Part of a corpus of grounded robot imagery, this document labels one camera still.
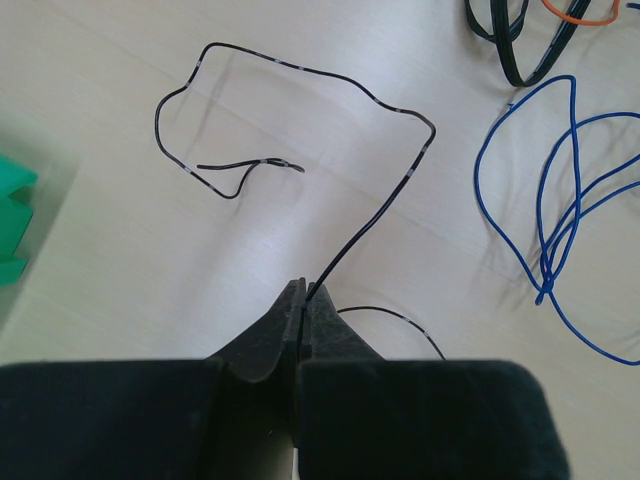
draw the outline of wire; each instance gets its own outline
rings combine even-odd
[[[591,0],[572,0],[571,5],[567,9],[567,15],[573,18],[582,18],[590,3]],[[507,0],[491,0],[490,5],[493,37],[487,38],[489,34],[479,27],[478,21],[473,13],[473,9],[471,8],[470,0],[465,0],[465,14],[469,27],[474,33],[476,33],[476,35],[495,43],[498,50],[498,56],[500,57],[502,71],[509,83],[514,87],[530,87],[542,80],[547,73],[549,73],[551,67],[556,63],[573,37],[576,28],[578,28],[577,25],[563,21],[558,27],[549,47],[538,63],[538,66],[528,78],[523,79],[520,75],[520,71],[518,70],[518,64],[513,52],[513,41],[518,36],[514,35],[514,28],[518,26],[518,21],[524,23],[528,4],[528,1],[523,2],[520,15],[513,25],[509,25],[509,4]]]
[[[611,16],[606,20],[592,21],[592,20],[582,20],[581,18],[573,18],[570,15],[565,15],[562,11],[558,10],[553,6],[551,0],[542,0],[542,3],[547,10],[553,13],[556,17],[560,17],[565,22],[573,23],[574,25],[584,25],[586,27],[604,27],[605,25],[610,25],[616,21],[618,18],[618,12],[620,10],[620,0],[613,0],[613,5],[611,6]]]
[[[487,207],[485,205],[484,199],[482,197],[481,189],[480,189],[480,166],[484,155],[493,139],[494,135],[500,128],[500,126],[511,116],[513,115],[520,107],[522,107],[525,103],[527,103],[531,98],[537,95],[541,90],[548,87],[551,84],[561,81],[568,81],[571,90],[569,95],[569,119],[571,127],[567,130],[560,139],[553,146],[549,157],[546,159],[543,167],[542,174],[540,177],[540,183],[538,185],[538,191],[536,195],[536,224],[537,224],[537,236],[538,241],[540,242],[540,273],[542,275],[542,282],[538,282],[535,275],[533,274],[531,268],[527,265],[527,261],[524,258],[524,255],[518,250],[515,243],[511,240],[511,238],[505,233],[505,231],[498,225],[498,223],[493,219]],[[551,303],[553,304],[556,312],[562,319],[563,323],[569,328],[569,330],[576,335],[580,340],[582,340],[587,346],[595,350],[596,352],[604,355],[611,360],[615,360],[616,362],[625,364],[625,365],[640,365],[640,360],[627,360],[625,358],[614,355],[607,350],[599,347],[594,342],[589,340],[584,334],[582,334],[569,320],[564,311],[562,310],[558,299],[556,298],[553,287],[555,281],[558,279],[562,269],[565,267],[566,262],[569,258],[569,252],[571,251],[571,247],[573,246],[573,242],[576,238],[576,234],[578,232],[578,226],[580,225],[580,220],[587,216],[589,213],[594,211],[596,208],[600,207],[604,203],[609,200],[617,197],[618,195],[629,191],[633,188],[640,186],[640,181],[632,182],[628,185],[625,185],[617,190],[609,193],[605,197],[599,199],[594,202],[589,208],[583,209],[583,201],[585,196],[591,192],[597,185],[599,185],[604,180],[611,178],[612,176],[626,170],[630,166],[634,165],[638,160],[640,160],[640,154],[634,156],[627,162],[622,165],[610,170],[609,172],[601,175],[596,180],[591,182],[584,190],[582,189],[582,178],[580,172],[580,144],[578,139],[578,129],[581,127],[588,125],[590,123],[603,120],[606,118],[616,118],[616,117],[627,117],[634,118],[640,120],[640,114],[636,112],[613,112],[613,113],[605,113],[602,115],[596,115],[594,117],[588,118],[581,122],[576,121],[576,96],[577,96],[577,81],[572,75],[561,75],[558,77],[551,78],[546,82],[542,83],[540,86],[533,89],[527,95],[522,98],[518,103],[513,106],[510,106],[509,110],[498,119],[498,121],[491,127],[487,137],[480,149],[478,156],[476,158],[474,173],[473,173],[473,183],[475,189],[476,200],[478,202],[478,207],[484,218],[489,222],[489,224],[493,227],[493,229],[502,237],[505,243],[509,246],[509,248],[513,251],[516,258],[522,265],[529,281],[534,286],[534,288],[538,291],[538,296],[536,297],[536,305],[542,304],[545,296],[548,296],[551,299]],[[542,199],[544,196],[544,188],[546,185],[547,177],[549,174],[549,170],[556,158],[558,150],[564,144],[565,140],[571,137],[572,150],[573,150],[573,173],[574,173],[574,183],[575,183],[575,200],[564,214],[560,217],[560,220],[556,224],[553,229],[551,235],[548,237],[545,235],[544,225],[543,225],[543,215],[542,215]],[[568,240],[566,241],[564,249],[560,249],[561,242],[564,240],[566,236]]]
[[[394,312],[393,310],[389,310],[388,308],[372,307],[372,306],[369,306],[369,305],[362,305],[360,307],[341,308],[340,310],[338,310],[338,313],[355,312],[355,311],[358,311],[358,310],[375,310],[376,312],[388,313],[389,315],[393,315],[394,317],[397,317],[400,320],[404,320],[409,325],[413,326],[414,328],[417,328],[427,338],[427,340],[429,340],[429,343],[431,344],[431,346],[433,346],[435,351],[438,352],[438,355],[440,356],[440,358],[442,360],[446,360],[446,358],[444,357],[444,354],[442,353],[440,348],[438,348],[438,345],[433,340],[433,338],[431,338],[431,336],[427,333],[427,331],[424,328],[422,328],[420,325],[415,323],[413,320],[405,317],[404,315],[399,314],[398,312]]]
[[[307,72],[307,73],[313,73],[315,75],[320,75],[320,76],[323,76],[323,77],[331,77],[331,78],[335,78],[335,79],[338,79],[338,80],[345,81],[345,82],[350,83],[351,85],[354,85],[355,87],[357,87],[361,92],[363,92],[365,95],[367,95],[367,97],[369,97],[375,103],[380,105],[382,108],[384,108],[386,110],[389,110],[391,112],[395,112],[395,113],[399,113],[399,114],[402,114],[402,115],[408,115],[408,116],[411,116],[411,117],[415,117],[418,120],[420,120],[422,123],[424,123],[429,128],[429,136],[427,137],[427,140],[425,141],[424,145],[422,146],[422,148],[418,152],[415,160],[413,161],[413,163],[411,164],[411,166],[409,167],[409,169],[405,173],[404,177],[402,177],[402,179],[400,180],[400,182],[398,183],[396,188],[393,189],[393,191],[391,192],[389,197],[385,200],[385,202],[378,209],[378,211],[373,215],[373,217],[371,217],[371,219],[362,228],[360,228],[360,230],[358,230],[355,233],[355,235],[353,235],[353,237],[351,237],[351,239],[346,243],[346,245],[344,247],[342,247],[342,249],[338,252],[338,254],[333,258],[333,260],[331,260],[331,262],[329,263],[327,268],[325,268],[325,270],[320,274],[320,277],[318,278],[318,280],[309,289],[309,291],[307,293],[307,296],[305,298],[305,308],[306,308],[306,306],[309,304],[311,299],[317,293],[317,291],[320,288],[320,286],[324,283],[324,281],[327,279],[327,277],[333,271],[333,269],[336,267],[336,265],[340,262],[340,260],[342,260],[342,258],[347,254],[347,252],[349,250],[351,250],[351,248],[358,242],[358,240],[360,240],[364,236],[364,234],[367,233],[371,229],[371,227],[373,227],[378,222],[378,220],[380,220],[382,215],[384,215],[384,213],[389,209],[389,207],[391,206],[393,201],[396,199],[396,197],[400,194],[400,192],[405,187],[405,185],[407,184],[407,182],[409,181],[409,179],[411,178],[413,173],[416,171],[416,169],[420,165],[420,162],[422,161],[422,157],[424,157],[425,152],[427,151],[429,146],[433,143],[433,140],[435,139],[435,136],[436,136],[436,127],[424,115],[422,115],[422,114],[420,114],[420,113],[418,113],[418,112],[416,112],[414,110],[407,110],[407,109],[404,109],[404,108],[397,108],[397,107],[391,106],[391,105],[389,105],[387,103],[384,103],[383,101],[379,100],[373,93],[371,93],[367,88],[365,88],[361,83],[359,83],[359,82],[357,82],[357,81],[355,81],[355,80],[353,80],[353,79],[351,79],[349,77],[346,77],[344,75],[339,75],[337,73],[326,72],[326,71],[323,71],[323,70],[316,70],[314,68],[302,67],[300,65],[296,65],[296,64],[293,64],[293,63],[285,62],[285,61],[277,59],[275,57],[270,57],[270,56],[265,55],[263,53],[259,53],[259,52],[255,52],[253,50],[249,50],[248,48],[239,47],[237,45],[232,45],[230,43],[220,43],[220,42],[210,43],[209,45],[204,47],[204,50],[200,54],[200,58],[198,59],[198,62],[196,63],[196,67],[194,68],[193,72],[191,73],[191,76],[189,77],[187,82],[184,84],[184,86],[182,86],[179,89],[169,93],[162,100],[160,100],[160,103],[158,104],[158,108],[156,108],[155,133],[156,133],[156,142],[158,143],[158,147],[160,148],[160,150],[167,157],[169,157],[176,164],[178,164],[178,166],[180,166],[185,172],[187,172],[191,176],[193,176],[196,179],[198,179],[201,183],[203,183],[204,185],[209,187],[211,190],[213,190],[214,192],[216,192],[218,195],[220,195],[223,198],[231,199],[231,198],[237,197],[240,194],[240,190],[242,189],[242,185],[244,184],[244,182],[247,179],[248,175],[251,173],[251,171],[256,166],[258,166],[261,163],[266,163],[266,164],[269,164],[269,165],[275,165],[275,166],[279,166],[279,167],[288,167],[288,168],[292,168],[292,169],[294,169],[294,170],[296,170],[298,172],[304,172],[304,169],[302,167],[298,166],[298,165],[294,165],[294,164],[288,163],[288,162],[286,162],[286,161],[284,161],[282,159],[279,159],[279,158],[271,158],[271,159],[265,159],[265,160],[249,160],[249,161],[246,161],[246,162],[240,162],[240,163],[229,164],[229,165],[221,165],[221,166],[198,165],[198,168],[203,168],[203,169],[208,169],[208,170],[225,170],[225,169],[237,168],[237,167],[241,167],[241,166],[250,165],[249,169],[245,172],[244,176],[242,177],[242,180],[240,182],[240,186],[238,187],[238,190],[233,195],[225,195],[224,193],[222,193],[218,189],[216,189],[213,185],[211,185],[206,180],[204,180],[200,175],[198,175],[197,173],[193,172],[182,161],[180,161],[174,155],[169,153],[167,151],[167,149],[164,147],[164,145],[162,144],[162,141],[160,139],[160,126],[159,126],[159,123],[160,123],[160,112],[162,110],[162,107],[171,98],[175,97],[176,95],[181,94],[182,92],[187,90],[187,88],[189,88],[189,85],[191,85],[191,83],[193,82],[196,74],[198,73],[198,70],[200,69],[200,65],[202,65],[202,61],[204,60],[205,56],[207,55],[207,52],[210,49],[214,48],[214,47],[222,47],[222,48],[229,48],[231,50],[237,50],[237,51],[240,51],[240,52],[248,53],[250,55],[254,55],[256,57],[260,57],[260,58],[262,58],[264,60],[269,60],[271,62],[277,63],[279,65],[282,65],[284,67],[288,67],[288,68],[291,68],[291,69],[294,69],[294,70],[299,70],[299,71]]]

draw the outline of orange wire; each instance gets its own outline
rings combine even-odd
[[[613,0],[613,5],[611,6],[611,17],[606,20],[594,22],[591,20],[582,20],[580,18],[570,17],[566,13],[563,13],[562,11],[554,7],[551,4],[551,0],[542,0],[542,3],[545,7],[547,7],[547,10],[549,10],[557,17],[560,17],[565,22],[573,23],[574,25],[585,25],[587,27],[603,27],[615,22],[616,18],[618,18],[618,10],[620,9],[620,0]]]

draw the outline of black wire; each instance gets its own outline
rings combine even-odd
[[[582,18],[590,3],[591,0],[573,0],[567,9],[567,15],[574,18]],[[470,0],[465,0],[465,13],[469,27],[474,33],[485,40],[493,40],[492,43],[496,44],[498,50],[502,70],[509,83],[514,87],[530,87],[542,80],[556,63],[578,28],[578,25],[563,20],[556,34],[553,36],[547,51],[538,63],[538,66],[533,73],[524,80],[520,76],[513,52],[513,40],[517,37],[517,35],[514,35],[514,26],[518,26],[517,22],[519,19],[522,19],[521,22],[524,24],[527,7],[528,1],[525,0],[518,19],[516,19],[513,25],[509,25],[509,5],[507,0],[491,0],[491,23],[493,25],[494,36],[493,38],[487,38],[490,37],[490,35],[479,26],[473,9],[471,8]]]
[[[171,160],[173,160],[175,163],[177,163],[184,171],[189,173],[191,176],[197,178],[200,182],[205,184],[207,187],[209,187],[211,190],[213,190],[214,192],[216,192],[218,195],[220,195],[223,198],[231,199],[231,198],[237,197],[238,194],[240,193],[240,189],[242,188],[242,185],[244,184],[244,181],[246,180],[246,178],[249,175],[250,171],[253,168],[255,168],[257,165],[259,165],[260,163],[266,163],[266,164],[269,164],[269,165],[277,165],[277,166],[282,166],[282,167],[289,167],[289,168],[293,168],[293,169],[295,169],[297,171],[304,171],[304,170],[302,169],[302,167],[299,167],[298,165],[293,165],[293,164],[287,163],[282,159],[273,159],[273,158],[272,159],[266,159],[264,161],[263,160],[250,160],[248,162],[240,162],[240,164],[223,165],[223,166],[218,166],[218,167],[208,166],[207,169],[223,170],[223,169],[228,169],[228,168],[236,168],[236,167],[242,166],[242,165],[249,165],[249,164],[251,165],[251,167],[249,167],[249,170],[247,170],[247,172],[245,172],[244,177],[242,177],[242,181],[240,182],[240,186],[238,187],[238,190],[236,191],[236,193],[234,195],[225,195],[224,193],[222,193],[218,189],[216,189],[213,185],[211,185],[209,182],[204,180],[200,175],[198,175],[197,173],[191,171],[191,169],[189,167],[187,167],[184,163],[182,163],[180,160],[178,160],[171,153],[169,153],[167,151],[167,149],[163,146],[162,141],[160,139],[160,128],[159,128],[160,111],[161,111],[162,107],[164,106],[165,103],[167,103],[167,101],[169,99],[171,99],[172,97],[175,97],[176,95],[181,94],[187,88],[189,88],[189,85],[191,85],[191,83],[193,82],[193,79],[195,78],[196,74],[198,73],[198,70],[200,69],[200,65],[202,64],[202,61],[204,60],[205,56],[207,55],[207,52],[213,47],[222,47],[222,48],[229,48],[229,49],[232,49],[232,50],[238,50],[240,52],[248,53],[250,55],[254,55],[256,57],[260,57],[260,58],[263,58],[265,60],[269,60],[271,62],[275,62],[275,63],[277,63],[279,65],[282,65],[282,66],[285,66],[285,67],[288,67],[288,68],[291,68],[291,69],[294,69],[294,70],[300,70],[300,71],[303,71],[303,72],[313,73],[313,74],[320,75],[320,76],[323,76],[323,77],[331,77],[331,78],[336,78],[338,80],[343,80],[343,81],[348,82],[351,85],[354,85],[355,87],[357,87],[360,91],[362,91],[365,95],[367,95],[371,100],[373,100],[375,103],[380,105],[382,108],[384,108],[386,110],[389,110],[389,111],[392,111],[392,112],[396,112],[396,113],[400,113],[400,114],[403,114],[403,115],[409,115],[409,116],[415,117],[418,120],[420,120],[422,123],[427,125],[427,127],[429,127],[429,131],[430,131],[429,137],[427,138],[426,142],[424,143],[424,145],[422,146],[422,148],[418,152],[418,155],[416,156],[415,160],[413,161],[413,163],[409,167],[409,170],[407,170],[407,173],[404,175],[404,177],[402,177],[402,179],[400,180],[400,182],[398,183],[396,188],[391,192],[391,195],[389,195],[389,197],[385,200],[385,202],[378,209],[378,211],[373,215],[373,217],[371,217],[371,219],[362,228],[360,228],[360,230],[358,230],[353,237],[351,237],[351,239],[346,243],[346,245],[344,247],[342,247],[342,249],[334,257],[334,259],[331,260],[331,262],[329,263],[327,268],[325,268],[325,270],[320,274],[320,277],[318,278],[318,280],[309,289],[309,291],[307,293],[307,296],[305,298],[305,308],[306,308],[306,305],[308,305],[309,301],[314,297],[314,295],[317,293],[317,291],[320,288],[320,286],[324,283],[324,281],[327,279],[327,277],[333,271],[333,269],[336,267],[336,265],[340,262],[340,260],[342,260],[342,258],[347,254],[347,252],[351,249],[351,247],[353,247],[358,242],[358,240],[360,240],[364,236],[364,234],[367,233],[367,231],[369,231],[371,229],[371,227],[373,227],[378,222],[378,220],[380,220],[382,215],[384,215],[384,213],[389,209],[389,207],[391,206],[393,201],[396,199],[398,194],[402,191],[404,186],[407,184],[407,182],[411,178],[411,175],[413,175],[413,173],[416,171],[416,169],[420,165],[420,162],[422,161],[422,157],[424,157],[425,152],[427,151],[429,146],[433,143],[433,140],[434,140],[434,138],[436,136],[436,127],[424,115],[422,115],[422,114],[420,114],[420,113],[418,113],[418,112],[416,112],[414,110],[396,108],[396,107],[393,107],[393,106],[391,106],[391,105],[389,105],[387,103],[382,102],[375,95],[373,95],[373,93],[371,93],[367,88],[365,88],[361,83],[359,83],[359,82],[357,82],[357,81],[355,81],[355,80],[353,80],[353,79],[351,79],[349,77],[346,77],[344,75],[339,75],[337,73],[331,73],[331,72],[325,72],[323,70],[316,70],[316,69],[313,69],[313,68],[307,68],[307,67],[302,67],[300,65],[295,65],[295,64],[289,63],[289,62],[284,62],[284,61],[282,61],[280,59],[277,59],[275,57],[270,57],[268,55],[264,55],[263,53],[255,52],[253,50],[249,50],[248,48],[239,47],[237,45],[233,45],[233,44],[230,44],[230,43],[220,43],[220,42],[210,43],[209,45],[204,47],[204,50],[200,54],[200,58],[198,59],[198,62],[196,63],[196,67],[194,68],[193,72],[191,73],[191,76],[189,77],[189,79],[187,80],[187,83],[185,83],[184,86],[180,87],[179,89],[175,90],[174,92],[171,92],[170,94],[168,94],[166,97],[164,97],[160,101],[160,104],[158,105],[158,108],[156,109],[155,133],[156,133],[156,142],[158,143],[158,147],[160,148],[160,150],[167,157],[169,157]]]
[[[389,310],[388,308],[372,307],[372,306],[369,306],[369,305],[362,305],[362,306],[359,306],[359,307],[341,308],[340,310],[338,310],[338,313],[355,312],[357,310],[375,310],[376,312],[388,313],[389,315],[393,315],[394,317],[397,317],[397,318],[399,318],[401,320],[404,320],[405,322],[407,322],[408,324],[412,325],[413,327],[417,328],[420,332],[422,332],[422,334],[427,338],[427,340],[429,340],[429,343],[433,346],[435,351],[438,352],[438,355],[440,356],[440,358],[442,360],[446,360],[444,354],[438,348],[438,345],[433,340],[433,338],[431,338],[431,336],[427,333],[427,331],[424,328],[422,328],[420,325],[415,323],[413,320],[405,317],[404,315],[401,315],[398,312],[394,312],[393,310]]]

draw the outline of black cable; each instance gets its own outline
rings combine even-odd
[[[171,92],[170,94],[168,94],[166,97],[164,97],[160,101],[160,104],[158,105],[158,108],[156,109],[155,133],[156,133],[156,142],[158,143],[158,147],[160,148],[160,150],[167,157],[169,157],[171,160],[173,160],[175,163],[177,163],[185,172],[187,172],[191,176],[197,178],[200,182],[205,184],[207,187],[209,187],[211,190],[213,190],[214,192],[216,192],[218,195],[220,195],[223,198],[231,199],[231,198],[237,197],[239,195],[239,193],[240,193],[240,189],[242,188],[242,185],[244,184],[244,181],[246,180],[246,178],[249,175],[249,173],[251,172],[251,170],[253,170],[257,165],[259,165],[261,163],[266,163],[266,164],[269,164],[269,165],[276,165],[276,166],[280,166],[280,167],[289,167],[289,168],[293,168],[293,169],[295,169],[297,171],[301,171],[301,172],[304,171],[304,170],[302,169],[302,167],[300,167],[298,165],[293,165],[293,164],[287,163],[284,160],[279,159],[279,158],[278,159],[272,158],[272,159],[266,159],[266,160],[249,160],[249,161],[240,162],[240,163],[237,163],[237,164],[222,165],[222,166],[217,166],[217,167],[216,166],[207,166],[207,167],[205,167],[203,165],[198,165],[198,168],[206,168],[206,169],[210,169],[210,170],[224,170],[224,169],[229,169],[229,168],[236,168],[236,167],[239,167],[239,166],[251,165],[249,167],[249,169],[247,170],[247,172],[245,172],[244,176],[242,177],[242,181],[240,182],[240,186],[238,187],[238,190],[236,191],[236,193],[234,195],[225,195],[224,193],[222,193],[218,189],[216,189],[213,185],[211,185],[209,182],[204,180],[200,175],[198,175],[197,173],[193,172],[183,162],[181,162],[175,156],[173,156],[171,153],[169,153],[167,151],[167,149],[163,146],[162,141],[160,139],[160,128],[159,128],[160,111],[162,110],[162,107],[164,106],[165,103],[167,103],[167,101],[169,99],[175,97],[176,95],[181,94],[187,88],[189,88],[189,85],[191,85],[191,83],[193,82],[193,79],[195,78],[196,74],[198,73],[198,70],[200,69],[200,65],[202,64],[202,61],[204,60],[205,56],[207,55],[207,52],[213,47],[222,47],[222,48],[230,48],[232,50],[238,50],[240,52],[248,53],[250,55],[254,55],[256,57],[260,57],[260,58],[263,58],[265,60],[269,60],[271,62],[277,63],[279,65],[283,65],[285,67],[288,67],[288,68],[291,68],[291,69],[294,69],[294,70],[313,73],[313,74],[320,75],[320,76],[323,76],[323,77],[331,77],[331,78],[336,78],[338,80],[343,80],[343,81],[348,82],[351,85],[354,85],[355,87],[357,87],[360,91],[362,91],[365,95],[367,95],[371,100],[373,100],[375,103],[380,105],[382,108],[384,108],[386,110],[389,110],[391,112],[396,112],[396,113],[400,113],[400,114],[403,114],[403,115],[409,115],[409,116],[415,117],[418,120],[420,120],[422,123],[427,125],[427,127],[429,127],[429,131],[430,131],[429,136],[428,136],[426,142],[424,143],[424,145],[422,146],[422,148],[420,149],[420,151],[418,152],[418,155],[416,156],[415,160],[413,161],[413,163],[409,167],[409,170],[407,170],[407,173],[405,173],[404,177],[402,177],[402,179],[400,180],[400,182],[398,183],[396,188],[391,192],[391,195],[389,195],[389,197],[385,200],[385,202],[378,209],[378,211],[373,215],[373,217],[371,217],[371,219],[362,228],[360,228],[360,230],[358,230],[353,237],[351,237],[351,239],[346,243],[346,245],[344,247],[342,247],[342,249],[338,252],[338,254],[335,256],[335,258],[329,263],[327,268],[325,268],[325,270],[322,272],[322,274],[320,274],[320,277],[318,278],[318,280],[313,284],[313,286],[309,289],[309,292],[307,293],[307,296],[306,296],[306,299],[305,299],[305,307],[306,307],[306,304],[308,304],[309,301],[313,298],[313,296],[317,293],[317,291],[320,288],[320,286],[324,283],[324,281],[327,279],[329,274],[333,271],[333,269],[340,262],[340,260],[342,260],[342,258],[347,254],[347,252],[351,249],[351,247],[353,247],[358,242],[358,240],[360,240],[364,236],[364,234],[367,233],[367,231],[369,231],[369,229],[371,229],[371,227],[373,227],[378,222],[378,220],[380,220],[382,215],[384,215],[384,213],[389,209],[389,207],[391,206],[393,201],[396,199],[398,194],[402,191],[404,186],[407,184],[407,182],[409,181],[409,179],[411,178],[413,173],[416,171],[416,169],[420,165],[420,162],[422,161],[422,157],[424,157],[424,154],[427,151],[427,149],[429,148],[429,146],[433,143],[433,140],[434,140],[434,138],[436,136],[436,127],[424,115],[422,115],[422,114],[420,114],[420,113],[418,113],[418,112],[416,112],[414,110],[396,108],[396,107],[393,107],[393,106],[391,106],[391,105],[389,105],[387,103],[382,102],[381,100],[378,100],[378,98],[375,95],[373,95],[373,93],[371,93],[367,88],[365,88],[361,83],[359,83],[359,82],[357,82],[357,81],[355,81],[355,80],[353,80],[353,79],[351,79],[349,77],[346,77],[344,75],[339,75],[337,73],[331,73],[331,72],[325,72],[323,70],[316,70],[316,69],[313,69],[313,68],[307,68],[307,67],[302,67],[300,65],[295,65],[295,64],[289,63],[289,62],[284,62],[284,61],[282,61],[280,59],[277,59],[275,57],[270,57],[268,55],[264,55],[263,53],[255,52],[253,50],[249,50],[248,48],[239,47],[237,45],[232,45],[230,43],[219,43],[219,42],[210,43],[209,45],[204,47],[204,50],[200,54],[200,58],[198,59],[198,62],[196,63],[196,67],[194,68],[193,72],[191,73],[191,76],[189,77],[189,79],[187,80],[187,83],[185,83],[184,86],[180,87],[179,89],[175,90],[174,92]]]
[[[590,3],[591,0],[573,0],[567,9],[567,15],[574,18],[582,18]],[[528,1],[525,0],[520,15],[518,16],[518,19],[522,18],[522,24],[524,24],[527,7]],[[482,27],[479,27],[473,9],[471,8],[470,0],[465,0],[465,13],[467,23],[471,30],[485,40],[492,41],[491,38],[487,38],[489,34],[482,29]],[[509,5],[507,0],[491,0],[491,23],[493,25],[494,35],[492,43],[495,43],[498,50],[500,64],[502,65],[505,77],[507,77],[509,83],[514,87],[530,87],[538,83],[549,73],[549,70],[551,70],[568,45],[571,37],[573,37],[578,25],[562,21],[549,47],[538,63],[538,66],[525,80],[520,75],[513,52],[513,40],[517,37],[517,35],[514,35],[514,26],[517,26],[516,22],[514,22],[514,25],[509,25]]]
[[[397,318],[399,318],[401,320],[404,320],[405,322],[407,322],[408,324],[412,325],[413,327],[417,328],[420,332],[422,332],[422,334],[427,338],[427,340],[429,340],[429,343],[433,346],[435,351],[438,352],[438,355],[440,356],[440,358],[442,360],[446,360],[444,354],[438,348],[438,345],[433,340],[433,338],[431,338],[431,336],[427,333],[427,331],[424,328],[422,328],[420,325],[415,323],[413,320],[405,317],[404,315],[401,315],[398,312],[394,312],[393,310],[389,310],[388,308],[372,307],[372,306],[369,306],[369,305],[362,305],[360,307],[341,308],[340,310],[338,310],[338,313],[355,312],[357,310],[375,310],[376,312],[388,313],[389,315],[393,315],[394,317],[397,317]]]

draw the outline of coiled blue wire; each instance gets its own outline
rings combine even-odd
[[[505,231],[496,223],[493,219],[487,207],[484,203],[484,199],[482,198],[482,193],[480,191],[480,166],[482,164],[482,160],[484,158],[485,152],[491,143],[494,135],[500,128],[500,126],[511,116],[513,115],[520,107],[522,107],[525,103],[527,103],[531,98],[533,98],[536,94],[538,94],[541,90],[545,89],[549,85],[561,81],[569,82],[571,86],[571,91],[569,95],[569,119],[571,128],[567,130],[560,139],[555,143],[553,148],[551,149],[551,153],[549,157],[544,163],[542,168],[542,174],[540,177],[540,183],[538,185],[538,192],[536,197],[536,223],[537,223],[537,231],[538,231],[538,240],[540,242],[540,272],[542,275],[542,282],[539,283],[536,280],[531,268],[527,265],[524,256],[518,250],[518,247],[514,244],[514,242],[509,238],[509,236],[505,233]],[[633,164],[635,164],[638,160],[640,160],[640,154],[631,158],[627,162],[622,165],[612,169],[611,171],[601,175],[596,180],[594,180],[589,186],[587,186],[584,190],[582,190],[582,179],[580,173],[580,144],[578,140],[578,129],[583,127],[584,125],[588,125],[593,122],[597,122],[598,120],[603,120],[605,118],[615,118],[615,117],[628,117],[635,118],[640,120],[640,114],[635,112],[613,112],[613,113],[605,113],[602,115],[596,115],[594,117],[588,118],[587,120],[583,120],[581,122],[576,121],[576,90],[577,90],[577,81],[573,75],[560,75],[554,78],[551,78],[541,85],[534,88],[531,92],[529,92],[522,100],[514,105],[510,105],[509,110],[502,116],[500,119],[491,127],[489,133],[487,134],[487,138],[482,145],[482,148],[478,152],[478,156],[476,158],[474,172],[473,172],[473,182],[476,194],[476,200],[478,202],[478,206],[480,211],[489,222],[489,224],[495,229],[495,231],[502,237],[502,239],[507,243],[509,248],[513,251],[515,256],[518,258],[518,261],[522,265],[527,277],[531,284],[538,291],[538,296],[536,298],[536,305],[540,305],[545,296],[548,296],[551,299],[551,303],[553,304],[556,312],[564,322],[564,324],[571,330],[571,332],[576,335],[580,340],[582,340],[586,345],[591,347],[596,352],[604,355],[611,360],[615,360],[616,362],[620,362],[625,365],[640,365],[640,360],[627,360],[625,358],[621,358],[613,353],[604,350],[599,347],[587,337],[585,337],[567,318],[564,311],[560,307],[558,300],[553,292],[554,282],[562,272],[567,259],[569,258],[569,252],[571,251],[571,247],[575,240],[576,234],[578,232],[578,226],[580,225],[580,220],[584,218],[589,213],[593,212],[596,208],[600,207],[604,203],[608,202],[614,197],[617,197],[621,193],[624,193],[632,188],[636,188],[640,186],[640,181],[630,183],[617,189],[616,191],[606,195],[601,198],[597,202],[595,202],[592,206],[586,209],[582,209],[582,201],[591,190],[593,190],[598,184],[603,182],[604,180],[616,175],[623,170],[626,170]],[[548,238],[545,238],[544,233],[544,225],[542,220],[542,197],[544,195],[544,188],[547,181],[547,177],[549,174],[549,170],[551,169],[551,165],[556,158],[556,154],[558,150],[562,146],[562,144],[567,140],[567,138],[571,137],[572,149],[573,149],[573,173],[574,173],[574,182],[575,182],[575,191],[576,197],[573,203],[567,208],[564,214],[560,217],[557,225],[553,229],[551,235]],[[564,239],[566,235],[569,235],[569,238],[565,244],[564,249],[560,253],[560,260],[558,261],[557,267],[554,269],[554,263],[556,260],[556,256],[559,254],[559,246],[560,242]]]

